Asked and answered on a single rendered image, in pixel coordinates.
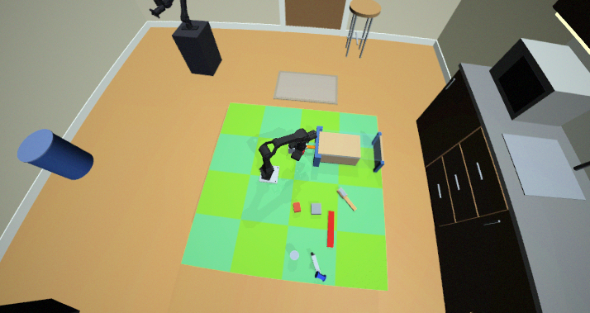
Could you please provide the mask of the red flat bar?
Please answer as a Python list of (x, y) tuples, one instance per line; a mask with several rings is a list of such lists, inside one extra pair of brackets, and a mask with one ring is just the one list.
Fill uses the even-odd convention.
[(334, 212), (329, 211), (327, 219), (327, 247), (334, 248)]

